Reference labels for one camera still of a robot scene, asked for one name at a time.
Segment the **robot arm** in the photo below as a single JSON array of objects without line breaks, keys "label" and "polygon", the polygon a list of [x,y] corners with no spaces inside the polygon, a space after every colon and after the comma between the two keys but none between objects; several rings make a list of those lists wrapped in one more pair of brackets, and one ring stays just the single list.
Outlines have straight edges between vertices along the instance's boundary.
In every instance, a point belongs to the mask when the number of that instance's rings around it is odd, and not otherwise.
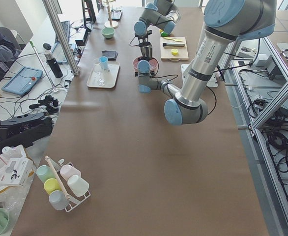
[{"label": "robot arm", "polygon": [[188,66],[182,88],[150,73],[150,42],[139,44],[143,58],[138,63],[138,89],[149,93],[161,90],[170,97],[164,105],[166,120],[172,125],[203,121],[208,114],[200,98],[226,47],[235,40],[252,40],[273,33],[276,18],[274,0],[211,0],[204,10],[204,23],[195,58]]},{"label": "robot arm", "polygon": [[181,19],[178,7],[173,0],[155,0],[148,3],[134,24],[134,33],[137,38],[144,38],[150,25],[156,26],[167,35],[170,35],[176,23]]}]

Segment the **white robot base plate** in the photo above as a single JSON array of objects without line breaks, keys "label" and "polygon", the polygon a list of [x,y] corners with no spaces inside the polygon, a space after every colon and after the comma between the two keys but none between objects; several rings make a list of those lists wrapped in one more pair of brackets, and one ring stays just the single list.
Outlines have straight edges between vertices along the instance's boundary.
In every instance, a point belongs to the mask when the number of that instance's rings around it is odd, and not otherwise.
[{"label": "white robot base plate", "polygon": [[[181,75],[182,75],[182,84],[185,84],[190,70],[191,70],[191,65],[190,64],[181,64],[180,68],[181,68]],[[197,78],[201,79],[201,80],[205,80],[205,78],[207,78],[207,86],[211,87],[211,88],[217,88],[218,87],[218,82],[217,82],[217,78],[219,77],[219,74],[217,74],[216,72],[214,72],[213,74],[211,74],[211,76],[203,74],[203,73],[199,73],[194,71],[193,72],[195,75],[197,75]]]}]

